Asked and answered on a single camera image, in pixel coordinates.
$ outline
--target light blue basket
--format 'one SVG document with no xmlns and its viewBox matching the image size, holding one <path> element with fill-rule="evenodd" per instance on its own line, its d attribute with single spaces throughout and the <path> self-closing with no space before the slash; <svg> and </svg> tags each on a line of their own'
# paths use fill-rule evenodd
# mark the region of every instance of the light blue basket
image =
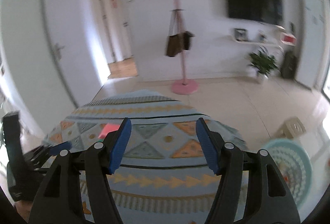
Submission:
<svg viewBox="0 0 330 224">
<path fill-rule="evenodd" d="M 297 208 L 306 200 L 312 183 L 312 166 L 307 152 L 297 143 L 288 139 L 274 139 L 263 146 L 287 176 L 287 184 Z"/>
</svg>

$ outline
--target wooden floor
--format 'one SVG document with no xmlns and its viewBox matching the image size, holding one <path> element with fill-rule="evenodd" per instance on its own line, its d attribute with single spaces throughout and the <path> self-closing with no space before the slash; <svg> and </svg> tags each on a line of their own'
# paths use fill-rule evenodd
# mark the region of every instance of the wooden floor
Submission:
<svg viewBox="0 0 330 224">
<path fill-rule="evenodd" d="M 108 79 L 135 77 L 138 75 L 134 58 L 128 58 L 121 62 L 108 64 L 111 75 Z"/>
</svg>

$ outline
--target patterned tablecloth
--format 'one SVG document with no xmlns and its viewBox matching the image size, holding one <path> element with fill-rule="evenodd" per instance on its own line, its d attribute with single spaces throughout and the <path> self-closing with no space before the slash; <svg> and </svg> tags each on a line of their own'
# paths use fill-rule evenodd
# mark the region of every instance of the patterned tablecloth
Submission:
<svg viewBox="0 0 330 224">
<path fill-rule="evenodd" d="M 207 166 L 195 133 L 196 120 L 203 117 L 211 131 L 242 150 L 246 145 L 236 129 L 180 101 L 148 90 L 93 101 L 61 121 L 43 143 L 71 141 L 71 152 L 81 151 L 98 140 L 105 124 L 120 124 L 125 117 L 132 121 L 132 133 L 122 164 L 130 167 L 121 166 L 108 177 L 123 222 L 204 223 L 220 177 Z M 93 221 L 84 173 L 80 187 L 85 217 Z M 236 218 L 244 210 L 243 196 Z"/>
</svg>

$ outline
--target handbag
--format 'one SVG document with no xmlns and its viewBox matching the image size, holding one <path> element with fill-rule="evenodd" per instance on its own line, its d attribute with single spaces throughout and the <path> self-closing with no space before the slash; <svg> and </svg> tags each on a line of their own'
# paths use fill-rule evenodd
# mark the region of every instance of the handbag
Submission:
<svg viewBox="0 0 330 224">
<path fill-rule="evenodd" d="M 167 38 L 167 48 L 166 48 L 166 56 L 175 57 L 178 53 L 182 50 L 189 50 L 190 49 L 190 38 L 194 37 L 195 35 L 189 31 L 185 31 L 182 34 L 182 41 L 179 34 L 171 35 L 174 32 L 174 23 L 177 17 L 177 10 L 172 12 L 171 22 L 170 22 L 170 29 L 169 29 L 169 36 Z"/>
</svg>

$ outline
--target television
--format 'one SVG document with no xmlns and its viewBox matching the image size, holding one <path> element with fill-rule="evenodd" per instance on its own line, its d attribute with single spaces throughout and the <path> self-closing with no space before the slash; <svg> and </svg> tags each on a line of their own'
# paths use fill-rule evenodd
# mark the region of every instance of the television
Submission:
<svg viewBox="0 0 330 224">
<path fill-rule="evenodd" d="M 228 17 L 282 26 L 282 0 L 228 0 Z"/>
</svg>

